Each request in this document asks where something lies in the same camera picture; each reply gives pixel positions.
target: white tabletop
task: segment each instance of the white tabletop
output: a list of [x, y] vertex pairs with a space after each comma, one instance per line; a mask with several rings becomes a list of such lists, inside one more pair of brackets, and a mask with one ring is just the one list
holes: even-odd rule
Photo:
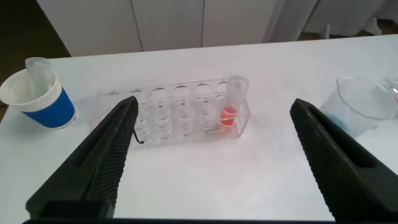
[[[53, 69], [79, 110], [57, 131], [9, 108], [0, 125], [0, 223], [29, 218], [28, 198], [88, 135], [98, 90], [244, 75], [252, 116], [241, 138], [131, 149], [115, 217], [332, 220], [289, 109], [320, 106], [338, 77], [378, 81], [397, 66], [398, 35], [61, 58]], [[398, 173], [388, 121], [358, 138]]]

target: test tube rack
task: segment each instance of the test tube rack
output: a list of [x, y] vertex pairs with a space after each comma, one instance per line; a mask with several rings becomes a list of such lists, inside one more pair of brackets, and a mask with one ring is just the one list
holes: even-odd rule
[[96, 106], [99, 115], [93, 117], [92, 124], [98, 124], [121, 100], [135, 96], [139, 104], [135, 130], [144, 143], [132, 141], [132, 148], [240, 137], [251, 115], [249, 106], [244, 99], [235, 115], [220, 118], [226, 85], [227, 79], [217, 79], [102, 91]]

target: clear plastic cup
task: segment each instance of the clear plastic cup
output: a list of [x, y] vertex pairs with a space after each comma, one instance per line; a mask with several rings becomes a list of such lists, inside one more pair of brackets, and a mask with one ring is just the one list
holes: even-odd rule
[[336, 83], [337, 89], [320, 110], [352, 137], [392, 118], [398, 111], [398, 104], [388, 91], [369, 80], [340, 78]]

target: white cabinet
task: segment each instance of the white cabinet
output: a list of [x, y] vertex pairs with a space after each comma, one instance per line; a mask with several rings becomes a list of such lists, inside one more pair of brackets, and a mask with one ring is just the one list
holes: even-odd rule
[[38, 0], [74, 57], [268, 42], [285, 1]]
[[38, 2], [73, 57], [142, 51], [130, 0]]
[[272, 13], [282, 5], [281, 0], [206, 0], [203, 47], [260, 44], [264, 36], [267, 42]]
[[144, 51], [201, 47], [204, 0], [131, 0]]

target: blue and white cup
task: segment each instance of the blue and white cup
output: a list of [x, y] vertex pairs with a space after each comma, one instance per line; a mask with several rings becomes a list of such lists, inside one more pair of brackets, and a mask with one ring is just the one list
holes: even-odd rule
[[76, 109], [53, 72], [47, 82], [48, 91], [34, 97], [27, 70], [21, 70], [0, 86], [0, 100], [47, 128], [65, 128], [76, 119]]

